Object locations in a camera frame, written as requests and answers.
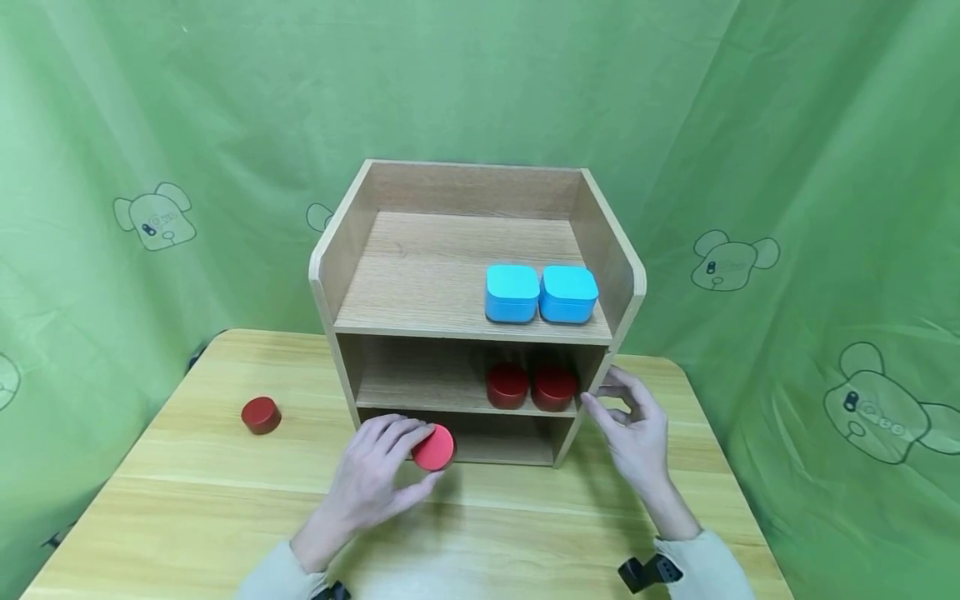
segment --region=black clip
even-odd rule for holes
[[[620,579],[630,593],[641,593],[653,584],[672,584],[680,581],[684,574],[673,562],[662,554],[655,554],[649,563],[644,564],[632,558],[617,569]]]
[[[338,581],[332,588],[324,589],[311,600],[350,600],[351,597],[347,588]]]

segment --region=hand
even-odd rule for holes
[[[608,409],[593,395],[581,399],[600,425],[613,463],[647,509],[664,540],[694,540],[703,531],[670,480],[666,466],[666,413],[639,378],[610,367],[600,396],[623,398],[630,414]]]
[[[326,571],[330,561],[359,532],[422,502],[442,471],[397,490],[396,472],[433,425],[400,415],[364,422],[347,445],[326,499],[290,542],[306,572]]]
[[[581,395],[587,410],[600,426],[613,464],[641,496],[668,484],[666,466],[666,413],[653,394],[634,375],[610,367],[598,396],[622,398],[630,414],[607,409],[591,394]]]

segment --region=finger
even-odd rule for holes
[[[621,410],[617,410],[615,408],[608,408],[607,412],[610,413],[610,416],[613,417],[613,420],[620,423],[621,425],[630,425],[631,423],[636,422],[636,420],[632,416],[628,415],[627,413]]]
[[[610,435],[620,428],[620,425],[617,424],[613,416],[607,411],[607,407],[601,404],[596,396],[588,394],[587,392],[580,394],[580,399],[584,405],[587,406],[587,412],[590,413],[593,420],[600,426],[600,430],[603,431],[604,435],[609,439]]]
[[[378,456],[387,456],[400,438],[422,425],[424,425],[423,421],[417,419],[395,420],[383,430],[376,444],[373,445],[373,451]]]
[[[630,388],[622,385],[602,385],[600,389],[597,390],[597,396],[605,397],[618,397],[624,402],[627,406],[630,407],[630,410],[639,410],[640,406],[636,403],[634,399],[633,392],[630,391]]]
[[[373,447],[373,444],[380,439],[383,430],[389,427],[391,423],[401,419],[403,419],[403,417],[400,415],[380,415],[379,417],[365,420],[350,441],[349,447]]]
[[[433,424],[427,424],[420,421],[420,426],[416,429],[407,431],[394,444],[393,449],[387,454],[387,461],[396,465],[398,468],[410,456],[410,452],[417,444],[426,440],[433,433]]]
[[[610,367],[608,376],[630,390],[631,396],[633,396],[645,419],[653,419],[663,415],[663,408],[657,403],[657,399],[654,398],[650,389],[639,377],[620,369],[616,365]]]
[[[420,504],[423,500],[426,500],[430,494],[433,493],[433,489],[437,487],[437,482],[444,476],[444,473],[446,473],[446,471],[433,471],[421,479],[419,483],[394,492],[391,514],[399,515]]]

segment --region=red round container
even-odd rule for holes
[[[457,444],[450,430],[443,425],[434,424],[433,433],[414,446],[411,454],[414,462],[423,470],[443,470],[453,462]]]
[[[541,367],[534,374],[534,404],[542,411],[563,412],[576,393],[577,378],[566,369]]]
[[[515,410],[527,401],[530,378],[517,363],[500,363],[487,372],[487,400],[494,408]]]
[[[247,402],[240,413],[240,419],[253,434],[262,436],[276,429],[282,416],[272,398],[260,396]]]

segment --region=blue box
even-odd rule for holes
[[[487,268],[487,318],[498,323],[528,323],[537,315],[540,279],[533,267]]]
[[[553,323],[586,323],[599,296],[589,269],[551,265],[543,269],[540,316]]]

